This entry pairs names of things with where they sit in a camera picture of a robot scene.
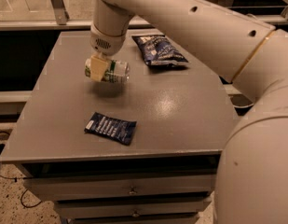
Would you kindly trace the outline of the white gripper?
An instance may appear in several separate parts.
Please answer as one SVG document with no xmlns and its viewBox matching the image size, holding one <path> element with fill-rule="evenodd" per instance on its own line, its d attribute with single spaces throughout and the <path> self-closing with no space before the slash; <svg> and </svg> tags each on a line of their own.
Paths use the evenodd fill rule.
<svg viewBox="0 0 288 224">
<path fill-rule="evenodd" d="M 126 26 L 92 24 L 90 27 L 90 44 L 97 51 L 106 56 L 118 53 L 125 41 Z M 92 55 L 90 58 L 90 78 L 101 81 L 108 68 L 108 61 L 102 55 Z"/>
</svg>

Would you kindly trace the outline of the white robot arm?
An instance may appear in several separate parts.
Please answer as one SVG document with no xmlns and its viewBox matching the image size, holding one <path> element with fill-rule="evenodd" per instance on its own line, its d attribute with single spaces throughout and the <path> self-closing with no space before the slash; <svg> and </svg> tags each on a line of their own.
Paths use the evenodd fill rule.
<svg viewBox="0 0 288 224">
<path fill-rule="evenodd" d="M 101 35 L 138 15 L 254 102 L 221 154 L 214 224 L 288 224 L 288 33 L 205 0 L 97 2 Z"/>
</svg>

